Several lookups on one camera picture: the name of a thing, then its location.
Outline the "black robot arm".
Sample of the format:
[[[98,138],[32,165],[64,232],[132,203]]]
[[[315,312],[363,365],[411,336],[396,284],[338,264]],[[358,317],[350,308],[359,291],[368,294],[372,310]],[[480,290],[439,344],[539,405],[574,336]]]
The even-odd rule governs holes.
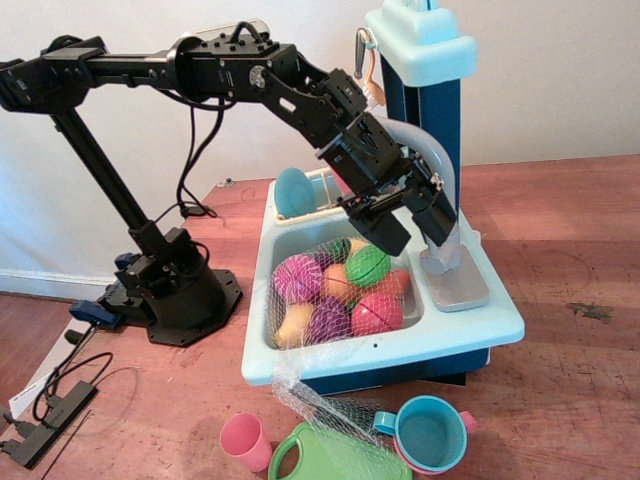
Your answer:
[[[162,233],[138,205],[78,114],[88,92],[106,84],[148,86],[194,108],[222,112],[259,103],[296,129],[350,194],[340,204],[350,223],[382,251],[398,255],[408,231],[394,216],[406,207],[423,237],[444,243],[457,215],[426,156],[405,156],[401,138],[375,118],[346,72],[324,72],[292,44],[256,22],[187,36],[154,55],[115,55],[102,39],[55,39],[37,58],[1,67],[1,105],[49,116],[127,224],[139,253],[89,316],[143,326],[151,342],[189,346],[223,328],[242,292],[227,270],[208,265],[181,228]]]

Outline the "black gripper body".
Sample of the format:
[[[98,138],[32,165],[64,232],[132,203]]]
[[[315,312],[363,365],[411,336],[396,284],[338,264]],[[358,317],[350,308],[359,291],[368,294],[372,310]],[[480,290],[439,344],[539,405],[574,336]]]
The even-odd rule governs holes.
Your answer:
[[[408,191],[428,187],[429,170],[418,164],[419,155],[401,146],[371,113],[361,114],[351,125],[337,126],[339,134],[319,152],[321,159],[347,184],[349,197],[398,197],[408,209]]]

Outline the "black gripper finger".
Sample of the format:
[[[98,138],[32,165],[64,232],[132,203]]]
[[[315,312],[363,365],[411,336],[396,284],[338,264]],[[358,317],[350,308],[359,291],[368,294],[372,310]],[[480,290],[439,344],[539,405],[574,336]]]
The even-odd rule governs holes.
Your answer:
[[[438,247],[449,238],[457,221],[457,214],[443,190],[411,188],[408,209],[423,237]]]
[[[349,197],[342,200],[342,208],[351,225],[366,240],[394,257],[401,254],[411,238],[406,228],[393,215],[393,211],[400,206],[398,197]]]

